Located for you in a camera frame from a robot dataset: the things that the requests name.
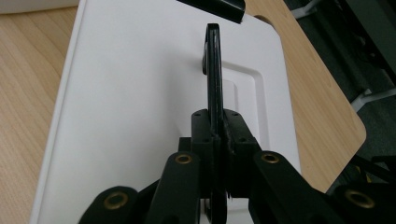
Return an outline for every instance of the wooden table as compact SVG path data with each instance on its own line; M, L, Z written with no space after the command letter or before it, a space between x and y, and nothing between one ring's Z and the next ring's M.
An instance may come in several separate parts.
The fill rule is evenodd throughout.
M283 1L246 2L281 37L303 176L325 191L364 126ZM29 219L76 11L0 15L0 223Z

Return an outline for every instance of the black plastic part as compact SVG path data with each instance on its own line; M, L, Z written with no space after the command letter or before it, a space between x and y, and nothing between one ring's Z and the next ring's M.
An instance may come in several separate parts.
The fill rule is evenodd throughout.
M245 14L244 0L177 0L192 7L215 14L229 21L241 23Z
M254 223L268 223L270 209L276 223L345 223L292 165L273 151L257 152L257 167L249 211Z
M223 98L221 77L221 48L219 25L209 23L206 27L203 72L207 75L207 109L210 128L214 135L222 134Z
M209 115L206 109L191 115L191 152L201 159L200 189L203 198L210 198L215 185L215 141L210 132Z
M116 204L119 200L117 195L126 195L126 203L117 208L110 205ZM137 192L127 187L114 187L100 193L92 202L90 207L85 211L79 224L127 224L133 222L136 218L136 201Z
M248 198L253 170L253 157L261 151L256 138L251 134L242 115L224 109L225 148L223 154L227 192L234 198Z
M199 222L199 163L195 154L186 151L168 158L145 223Z

